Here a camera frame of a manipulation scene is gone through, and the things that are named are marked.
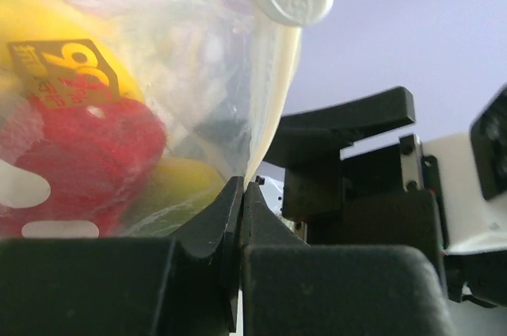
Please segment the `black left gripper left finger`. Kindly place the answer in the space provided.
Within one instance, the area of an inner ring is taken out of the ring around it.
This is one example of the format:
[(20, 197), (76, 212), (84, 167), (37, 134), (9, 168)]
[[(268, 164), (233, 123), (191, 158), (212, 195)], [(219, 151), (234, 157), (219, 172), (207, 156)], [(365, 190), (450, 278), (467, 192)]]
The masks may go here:
[(1, 244), (4, 335), (227, 335), (237, 326), (243, 180), (165, 238)]

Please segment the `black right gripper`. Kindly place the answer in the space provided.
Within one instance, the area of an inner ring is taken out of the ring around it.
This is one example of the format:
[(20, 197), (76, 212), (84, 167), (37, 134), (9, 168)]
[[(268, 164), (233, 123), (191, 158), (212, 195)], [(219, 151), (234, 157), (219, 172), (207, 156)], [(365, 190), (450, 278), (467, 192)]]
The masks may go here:
[(283, 216), (306, 243), (411, 246), (433, 264), (444, 294), (461, 302), (463, 278), (445, 253), (438, 162), (419, 138), (347, 159), (331, 155), (415, 120), (414, 96), (402, 86), (284, 115), (264, 161), (293, 166), (284, 176)]

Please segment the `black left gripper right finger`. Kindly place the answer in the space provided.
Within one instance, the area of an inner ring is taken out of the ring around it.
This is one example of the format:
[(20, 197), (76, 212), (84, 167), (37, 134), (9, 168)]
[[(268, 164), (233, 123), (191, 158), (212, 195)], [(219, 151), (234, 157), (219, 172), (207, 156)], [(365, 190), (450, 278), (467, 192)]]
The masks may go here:
[(409, 246), (309, 246), (244, 198), (242, 321), (246, 335), (451, 335), (436, 270)]

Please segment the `yellow green mango toy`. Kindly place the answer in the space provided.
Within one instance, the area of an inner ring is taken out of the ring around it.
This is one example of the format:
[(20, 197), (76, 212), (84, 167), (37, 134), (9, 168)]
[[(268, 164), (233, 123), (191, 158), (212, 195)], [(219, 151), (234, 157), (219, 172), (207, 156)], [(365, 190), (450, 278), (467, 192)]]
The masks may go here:
[(205, 162), (190, 158), (164, 158), (151, 179), (151, 199), (164, 207), (183, 205), (199, 211), (208, 206), (225, 185), (222, 175)]

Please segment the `red tomato toy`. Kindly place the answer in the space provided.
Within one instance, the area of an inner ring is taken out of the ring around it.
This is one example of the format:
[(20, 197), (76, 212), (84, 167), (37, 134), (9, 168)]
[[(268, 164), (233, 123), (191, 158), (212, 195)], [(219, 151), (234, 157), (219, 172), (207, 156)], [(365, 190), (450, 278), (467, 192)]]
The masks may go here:
[(143, 103), (49, 109), (30, 98), (1, 127), (1, 159), (44, 178), (46, 201), (1, 206), (3, 237), (116, 235), (166, 146), (166, 129)]

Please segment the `clear zip top bag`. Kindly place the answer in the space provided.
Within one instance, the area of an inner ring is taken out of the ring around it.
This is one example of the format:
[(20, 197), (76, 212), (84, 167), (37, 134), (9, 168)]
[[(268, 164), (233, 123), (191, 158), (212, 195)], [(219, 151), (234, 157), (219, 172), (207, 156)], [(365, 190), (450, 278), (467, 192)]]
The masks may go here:
[[(111, 26), (101, 42), (135, 79), (144, 97), (140, 102), (165, 126), (158, 164), (169, 157), (199, 160), (220, 172), (225, 183), (253, 177), (280, 121), (299, 62), (301, 32), (321, 21), (334, 3), (62, 1)], [(37, 97), (1, 92), (1, 127), (30, 98)], [(165, 236), (202, 210), (155, 203), (152, 175), (113, 236)], [(46, 201), (50, 192), (44, 178), (1, 159), (1, 206), (27, 208)]]

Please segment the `yellow banana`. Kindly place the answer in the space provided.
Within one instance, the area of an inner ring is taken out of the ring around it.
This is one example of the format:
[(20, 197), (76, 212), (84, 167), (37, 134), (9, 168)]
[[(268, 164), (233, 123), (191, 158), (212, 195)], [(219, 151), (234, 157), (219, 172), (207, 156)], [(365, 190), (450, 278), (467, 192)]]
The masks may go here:
[(50, 109), (143, 101), (135, 79), (101, 42), (111, 30), (62, 0), (1, 0), (2, 94), (31, 94)]

